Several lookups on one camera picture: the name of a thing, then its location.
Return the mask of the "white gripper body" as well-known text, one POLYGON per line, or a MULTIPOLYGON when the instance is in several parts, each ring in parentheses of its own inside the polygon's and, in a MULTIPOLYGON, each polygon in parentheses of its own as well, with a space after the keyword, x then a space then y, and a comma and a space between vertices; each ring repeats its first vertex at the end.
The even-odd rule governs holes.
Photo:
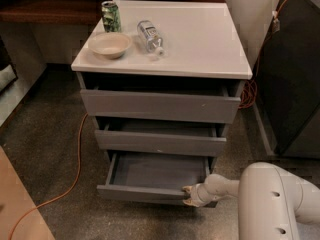
POLYGON ((196 184, 191 187, 191 204, 195 207, 203 207, 213 201, 213 196, 208 192, 204 183, 196 184))

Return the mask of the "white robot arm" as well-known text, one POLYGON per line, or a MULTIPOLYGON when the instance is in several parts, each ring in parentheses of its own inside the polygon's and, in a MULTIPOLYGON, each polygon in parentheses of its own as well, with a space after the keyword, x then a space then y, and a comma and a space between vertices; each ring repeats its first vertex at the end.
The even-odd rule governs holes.
POLYGON ((300 240, 299 224, 320 223, 319 188, 266 162, 249 165, 238 180, 211 174, 183 190, 194 207, 237 198, 239 240, 300 240))

